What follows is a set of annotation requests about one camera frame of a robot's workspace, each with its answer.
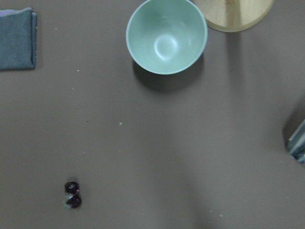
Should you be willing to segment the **wooden cup stand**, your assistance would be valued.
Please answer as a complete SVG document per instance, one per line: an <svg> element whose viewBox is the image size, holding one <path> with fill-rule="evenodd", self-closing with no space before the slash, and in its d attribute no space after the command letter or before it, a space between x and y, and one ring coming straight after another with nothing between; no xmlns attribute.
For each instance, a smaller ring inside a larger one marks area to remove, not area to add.
<svg viewBox="0 0 305 229"><path fill-rule="evenodd" d="M269 13L273 0L194 0L208 27L221 32L245 31Z"/></svg>

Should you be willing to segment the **metal ice scoop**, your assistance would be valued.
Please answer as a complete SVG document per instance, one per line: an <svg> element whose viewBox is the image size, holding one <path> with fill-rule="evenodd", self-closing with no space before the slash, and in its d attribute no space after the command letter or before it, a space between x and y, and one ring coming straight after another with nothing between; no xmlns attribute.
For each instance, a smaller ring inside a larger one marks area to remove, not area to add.
<svg viewBox="0 0 305 229"><path fill-rule="evenodd" d="M286 148L290 156L299 163L305 163L305 121L298 126L289 138Z"/></svg>

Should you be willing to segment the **mint green bowl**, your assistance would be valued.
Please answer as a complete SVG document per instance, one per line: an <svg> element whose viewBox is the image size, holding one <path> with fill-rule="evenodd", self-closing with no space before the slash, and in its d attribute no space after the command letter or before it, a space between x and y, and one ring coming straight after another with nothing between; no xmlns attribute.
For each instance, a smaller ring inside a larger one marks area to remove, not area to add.
<svg viewBox="0 0 305 229"><path fill-rule="evenodd" d="M204 15L189 0L147 0L133 12L126 28L132 59L161 75L192 66L203 54L207 38Z"/></svg>

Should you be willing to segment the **grey folded cloth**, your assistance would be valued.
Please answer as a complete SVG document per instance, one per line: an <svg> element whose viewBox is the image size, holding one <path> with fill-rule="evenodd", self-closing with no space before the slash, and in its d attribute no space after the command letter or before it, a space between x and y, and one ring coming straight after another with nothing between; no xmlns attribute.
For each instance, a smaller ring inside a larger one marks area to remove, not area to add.
<svg viewBox="0 0 305 229"><path fill-rule="evenodd" d="M0 69L36 67L37 14L31 7L0 11Z"/></svg>

